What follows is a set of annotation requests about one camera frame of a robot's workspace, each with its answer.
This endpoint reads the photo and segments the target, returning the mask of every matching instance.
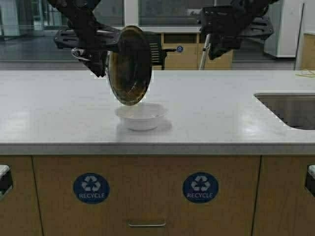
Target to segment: wooden cabinet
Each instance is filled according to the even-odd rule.
[[[201,63],[202,50],[204,44],[198,44],[198,68]],[[214,60],[210,60],[207,55],[207,60],[205,63],[205,70],[231,70],[233,60],[233,51],[223,54],[221,57]]]
[[[315,70],[315,35],[304,35],[301,69]]]
[[[313,236],[315,197],[305,188],[315,157],[263,157],[253,236]]]
[[[250,236],[259,157],[36,157],[38,198],[45,236]],[[189,202],[183,182],[207,172],[219,182],[219,193],[205,204]],[[110,185],[97,205],[79,201],[73,183],[97,173]],[[131,228],[128,224],[160,224]]]
[[[197,34],[163,34],[163,48],[177,49],[167,54],[165,70],[196,70],[198,60]]]
[[[11,168],[13,189],[0,201],[0,234],[42,236],[31,157],[0,157]]]

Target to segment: stainless steel sink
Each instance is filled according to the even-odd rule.
[[[315,129],[315,94],[256,94],[255,97],[288,126]]]

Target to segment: drawer handle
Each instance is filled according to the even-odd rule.
[[[13,188],[10,167],[0,165],[0,200],[2,200]]]
[[[315,197],[315,165],[308,168],[305,187]]]
[[[166,226],[166,222],[164,221],[161,224],[143,224],[143,223],[131,223],[128,222],[129,227],[131,228],[162,228]]]

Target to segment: cable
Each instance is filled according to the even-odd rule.
[[[296,75],[300,77],[315,78],[315,73],[310,70],[302,70],[301,74],[296,74]]]

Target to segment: blue circular sticker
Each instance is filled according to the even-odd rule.
[[[184,51],[184,48],[182,46],[178,46],[176,50],[178,53],[182,53]]]
[[[86,173],[75,180],[73,191],[80,201],[87,204],[99,204],[108,197],[109,185],[102,176]]]
[[[195,173],[183,184],[183,194],[192,203],[207,203],[214,199],[219,191],[215,177],[208,173]]]

